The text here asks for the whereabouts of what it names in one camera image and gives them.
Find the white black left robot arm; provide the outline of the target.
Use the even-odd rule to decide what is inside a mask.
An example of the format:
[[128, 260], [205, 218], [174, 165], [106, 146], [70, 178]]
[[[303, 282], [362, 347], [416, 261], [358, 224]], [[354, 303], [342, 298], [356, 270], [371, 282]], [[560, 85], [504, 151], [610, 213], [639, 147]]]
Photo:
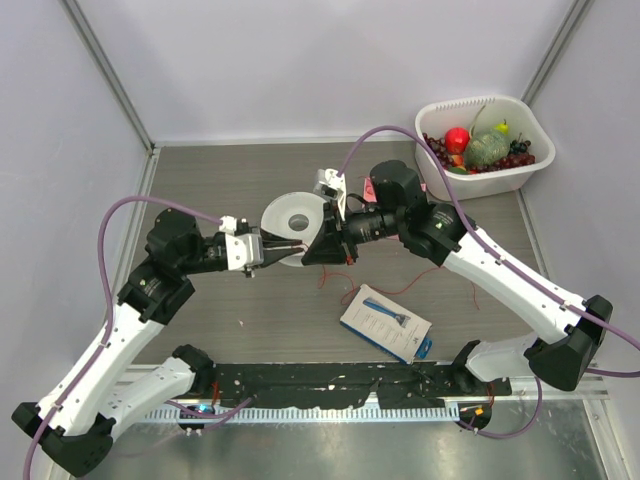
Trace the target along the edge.
[[144, 261], [120, 292], [108, 296], [101, 332], [58, 385], [39, 402], [23, 402], [14, 423], [63, 471], [83, 477], [108, 455], [115, 440], [139, 418], [176, 396], [205, 397], [216, 366], [202, 350], [177, 347], [155, 373], [124, 391], [116, 382], [141, 350], [170, 323], [194, 294], [191, 276], [237, 271], [252, 276], [302, 252], [302, 243], [257, 232], [244, 219], [217, 220], [218, 232], [201, 234], [200, 214], [167, 205], [147, 234]]

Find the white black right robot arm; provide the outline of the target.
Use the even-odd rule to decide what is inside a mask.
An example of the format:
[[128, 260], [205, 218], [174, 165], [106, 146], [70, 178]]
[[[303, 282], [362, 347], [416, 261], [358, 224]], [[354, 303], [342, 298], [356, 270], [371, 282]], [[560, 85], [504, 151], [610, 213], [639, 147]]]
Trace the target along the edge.
[[530, 269], [453, 205], [432, 202], [418, 174], [399, 160], [370, 172], [374, 202], [351, 211], [346, 181], [335, 169], [316, 174], [324, 203], [320, 229], [302, 258], [309, 265], [350, 265], [360, 244], [397, 237], [412, 254], [478, 285], [524, 320], [529, 335], [499, 342], [471, 341], [459, 352], [451, 380], [472, 395], [502, 377], [534, 375], [573, 391], [600, 347], [613, 307], [600, 295], [572, 294]]

